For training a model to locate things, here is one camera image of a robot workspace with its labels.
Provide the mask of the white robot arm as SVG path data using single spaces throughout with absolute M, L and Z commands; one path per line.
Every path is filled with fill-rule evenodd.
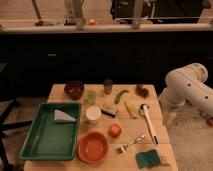
M 213 88 L 205 84 L 207 78 L 208 71 L 200 63 L 192 63 L 167 73 L 166 87 L 159 96 L 164 125 L 174 120 L 176 112 L 186 101 L 213 117 Z

